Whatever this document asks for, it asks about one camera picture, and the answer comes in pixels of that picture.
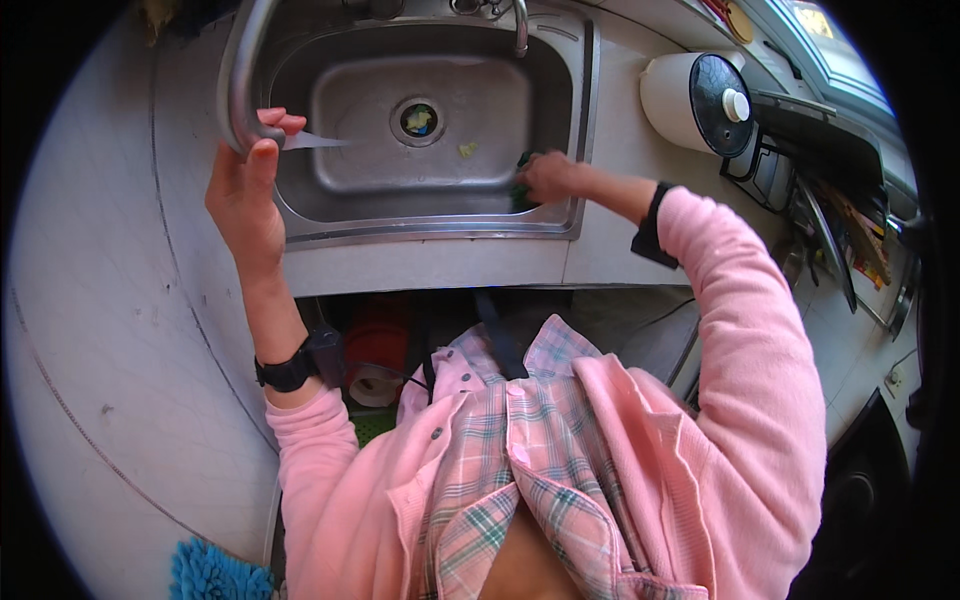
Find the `window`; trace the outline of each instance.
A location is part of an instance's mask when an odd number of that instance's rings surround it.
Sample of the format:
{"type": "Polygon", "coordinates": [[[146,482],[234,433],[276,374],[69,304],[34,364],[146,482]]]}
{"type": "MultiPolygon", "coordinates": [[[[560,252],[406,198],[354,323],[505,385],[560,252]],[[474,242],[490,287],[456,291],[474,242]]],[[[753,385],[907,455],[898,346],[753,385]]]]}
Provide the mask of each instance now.
{"type": "Polygon", "coordinates": [[[823,8],[806,0],[743,0],[740,6],[800,66],[821,102],[902,145],[896,117],[882,89],[823,8]]]}

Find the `tiled floor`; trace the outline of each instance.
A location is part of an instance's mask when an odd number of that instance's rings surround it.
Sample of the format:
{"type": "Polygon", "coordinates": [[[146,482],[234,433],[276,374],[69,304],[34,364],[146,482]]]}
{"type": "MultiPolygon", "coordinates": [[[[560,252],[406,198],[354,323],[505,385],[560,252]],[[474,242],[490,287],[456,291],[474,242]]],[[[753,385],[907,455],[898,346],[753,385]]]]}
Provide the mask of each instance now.
{"type": "MultiPolygon", "coordinates": [[[[864,275],[852,274],[853,287],[857,294],[877,312],[886,316],[893,306],[900,271],[897,252],[891,252],[894,265],[894,286],[883,286],[879,291],[864,275]]],[[[836,282],[818,269],[820,286],[813,285],[810,273],[804,272],[794,289],[794,300],[804,318],[806,335],[813,346],[814,360],[820,373],[827,404],[827,437],[833,444],[859,414],[860,409],[879,387],[887,402],[903,441],[907,462],[913,471],[917,457],[920,432],[906,422],[904,409],[909,395],[920,387],[920,363],[917,353],[916,311],[903,326],[896,341],[882,327],[858,308],[851,314],[843,293],[836,282]],[[901,363],[905,378],[896,394],[884,385],[884,377],[897,361],[901,363]]]]}

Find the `sink basin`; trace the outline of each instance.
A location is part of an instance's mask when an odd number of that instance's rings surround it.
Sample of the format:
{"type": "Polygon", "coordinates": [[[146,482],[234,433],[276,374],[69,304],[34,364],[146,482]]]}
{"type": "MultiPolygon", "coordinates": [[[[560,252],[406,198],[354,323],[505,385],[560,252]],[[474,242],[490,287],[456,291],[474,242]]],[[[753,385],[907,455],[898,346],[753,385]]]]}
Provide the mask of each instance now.
{"type": "Polygon", "coordinates": [[[517,59],[512,15],[444,8],[408,3],[392,21],[339,20],[299,36],[275,16],[258,104],[350,142],[281,153],[276,203],[289,247],[579,236],[582,200],[535,206],[510,191],[526,151],[589,159],[592,23],[575,7],[530,4],[529,49],[517,59]]]}

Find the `black lid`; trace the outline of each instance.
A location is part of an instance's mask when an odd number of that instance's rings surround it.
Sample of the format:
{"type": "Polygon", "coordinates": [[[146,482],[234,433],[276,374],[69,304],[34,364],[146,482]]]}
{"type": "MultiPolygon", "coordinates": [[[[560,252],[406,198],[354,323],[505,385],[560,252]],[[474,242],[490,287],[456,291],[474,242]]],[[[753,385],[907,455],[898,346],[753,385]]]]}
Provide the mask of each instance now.
{"type": "Polygon", "coordinates": [[[727,89],[742,93],[750,101],[750,92],[740,72],[729,60],[710,53],[697,57],[690,68],[693,120],[711,150],[720,156],[733,157],[747,149],[754,130],[754,115],[751,109],[746,121],[733,122],[723,110],[723,93],[727,89]]]}

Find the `black wristwatch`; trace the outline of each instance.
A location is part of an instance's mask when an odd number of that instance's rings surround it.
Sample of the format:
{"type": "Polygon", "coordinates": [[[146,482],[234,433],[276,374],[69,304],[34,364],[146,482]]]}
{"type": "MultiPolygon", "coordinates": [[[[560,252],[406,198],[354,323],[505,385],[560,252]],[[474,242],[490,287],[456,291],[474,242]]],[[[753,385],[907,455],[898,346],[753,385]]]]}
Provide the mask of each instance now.
{"type": "Polygon", "coordinates": [[[311,375],[319,375],[328,388],[343,385],[344,344],[333,327],[321,325],[307,336],[290,360],[279,365],[261,365],[254,356],[256,382],[269,385],[278,392],[294,392],[311,375]]]}
{"type": "Polygon", "coordinates": [[[654,194],[653,201],[650,202],[647,218],[640,222],[634,241],[630,245],[630,250],[634,254],[655,260],[665,267],[676,269],[680,263],[676,258],[663,251],[660,247],[660,236],[657,234],[657,212],[660,210],[660,203],[663,202],[663,195],[671,187],[675,187],[675,185],[666,181],[657,184],[657,192],[654,194]]]}

